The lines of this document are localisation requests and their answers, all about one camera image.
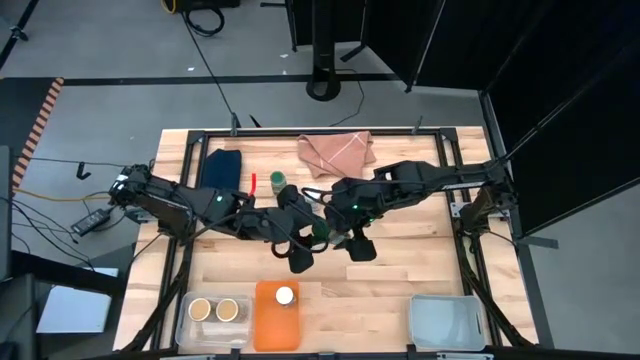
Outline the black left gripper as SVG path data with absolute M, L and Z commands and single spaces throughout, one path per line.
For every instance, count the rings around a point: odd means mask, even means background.
M 307 250 L 326 250 L 330 242 L 300 235 L 303 228 L 312 226 L 314 217 L 305 211 L 277 207 L 244 211 L 244 234 L 250 240 L 262 240 L 273 244 L 291 243 L 295 248 L 289 253 L 289 269 L 301 274 L 314 265 L 313 254 Z

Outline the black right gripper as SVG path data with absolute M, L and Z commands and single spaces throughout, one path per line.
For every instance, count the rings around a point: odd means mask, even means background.
M 366 197 L 333 197 L 324 208 L 329 228 L 335 232 L 329 235 L 333 246 L 342 244 L 350 238 L 347 233 L 353 229 L 362 229 L 371 223 L 378 211 L 378 200 Z M 353 262 L 369 262 L 376 258 L 374 243 L 369 239 L 350 239 L 345 248 Z

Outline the tan-lidded glass spice jar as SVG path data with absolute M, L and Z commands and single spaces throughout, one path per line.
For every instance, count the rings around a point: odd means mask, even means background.
M 188 316 L 194 322 L 206 321 L 211 314 L 212 306 L 206 298 L 196 298 L 190 302 Z
M 216 304 L 215 315 L 220 322 L 244 323 L 248 318 L 248 305 L 244 299 L 225 298 Z

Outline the orange plastic bin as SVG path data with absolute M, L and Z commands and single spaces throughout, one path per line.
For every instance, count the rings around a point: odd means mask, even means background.
M 281 306 L 275 299 L 282 286 L 294 289 L 296 302 Z M 255 289 L 253 347 L 256 352 L 288 352 L 301 343 L 299 283 L 297 281 L 260 281 Z

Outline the pink checked cloth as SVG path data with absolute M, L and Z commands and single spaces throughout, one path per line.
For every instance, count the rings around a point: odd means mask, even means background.
M 333 175 L 361 178 L 366 165 L 374 163 L 373 137 L 369 131 L 335 135 L 300 135 L 298 158 L 313 178 Z

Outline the navy blue cloth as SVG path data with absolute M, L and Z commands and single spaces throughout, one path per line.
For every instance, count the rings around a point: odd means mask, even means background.
M 239 150 L 217 149 L 208 155 L 202 167 L 202 187 L 238 190 L 242 168 Z

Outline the grey plastic bin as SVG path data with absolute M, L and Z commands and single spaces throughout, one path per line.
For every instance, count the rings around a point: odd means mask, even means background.
M 414 295 L 408 329 L 422 349 L 480 351 L 487 345 L 481 302 L 474 296 Z

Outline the clear plastic bin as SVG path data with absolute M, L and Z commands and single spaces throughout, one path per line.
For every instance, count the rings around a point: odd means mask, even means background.
M 194 322 L 188 316 L 188 307 L 196 298 L 210 301 L 212 310 L 203 322 Z M 244 299 L 248 305 L 248 318 L 244 323 L 220 322 L 215 315 L 216 304 L 225 298 Z M 253 299 L 245 295 L 219 295 L 203 292 L 188 292 L 182 297 L 174 339 L 184 348 L 226 347 L 242 348 L 248 344 L 252 334 Z

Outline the black floor stand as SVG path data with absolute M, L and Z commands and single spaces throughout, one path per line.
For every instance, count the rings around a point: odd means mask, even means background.
M 306 91 L 314 100 L 328 102 L 339 94 L 336 43 L 361 40 L 365 3 L 366 0 L 312 0 L 313 67 Z

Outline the black power adapter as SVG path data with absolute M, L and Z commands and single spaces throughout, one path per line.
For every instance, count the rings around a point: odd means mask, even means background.
M 78 236 L 83 237 L 86 234 L 96 230 L 98 227 L 106 224 L 111 218 L 111 209 L 97 209 L 87 216 L 72 224 L 70 229 Z

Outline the white flat board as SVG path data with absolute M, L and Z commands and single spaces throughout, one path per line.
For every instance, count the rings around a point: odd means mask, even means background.
M 109 295 L 56 285 L 49 292 L 36 333 L 102 333 L 111 302 Z

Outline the orange black hazard tape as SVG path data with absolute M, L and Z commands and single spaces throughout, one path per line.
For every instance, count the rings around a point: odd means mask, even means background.
M 18 189 L 59 94 L 64 79 L 0 79 L 0 146 L 11 149 L 12 191 Z

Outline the black metal table frame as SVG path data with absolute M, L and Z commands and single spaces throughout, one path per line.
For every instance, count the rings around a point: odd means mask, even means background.
M 373 135 L 376 162 L 363 170 L 365 178 L 374 168 L 402 160 L 426 160 L 439 165 L 437 149 L 444 149 L 445 163 L 454 156 L 462 163 L 489 159 L 489 149 L 480 127 L 458 127 L 460 155 L 444 135 Z M 338 180 L 313 178 L 297 156 L 298 133 L 311 128 L 245 129 L 237 137 L 216 131 L 209 140 L 213 150 L 240 150 L 243 157 L 241 191 L 251 189 L 257 175 L 258 207 L 275 206 L 269 175 L 282 171 L 288 183 L 298 187 L 330 189 Z M 191 130 L 165 129 L 159 140 L 154 174 L 169 180 L 181 178 L 188 135 Z M 314 256 L 314 266 L 300 275 L 289 271 L 286 260 L 276 259 L 268 244 L 240 241 L 207 232 L 195 244 L 187 291 L 220 295 L 253 296 L 262 280 L 297 280 L 301 318 L 301 342 L 297 352 L 399 352 L 410 343 L 408 307 L 411 296 L 464 295 L 458 253 L 454 245 L 450 203 L 475 197 L 460 192 L 434 194 L 419 205 L 388 212 L 365 229 L 375 243 L 377 258 L 352 262 L 346 251 L 328 250 Z M 527 340 L 538 343 L 530 302 L 515 249 L 506 240 L 489 233 L 480 238 L 477 255 L 484 257 L 485 273 L 496 304 Z M 168 240 L 158 238 L 133 263 L 112 349 L 133 340 L 156 307 L 165 269 Z

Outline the black desk frame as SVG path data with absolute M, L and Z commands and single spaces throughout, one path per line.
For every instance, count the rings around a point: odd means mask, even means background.
M 10 250 L 0 261 L 0 360 L 37 360 L 36 280 L 109 296 L 124 292 L 117 276 Z

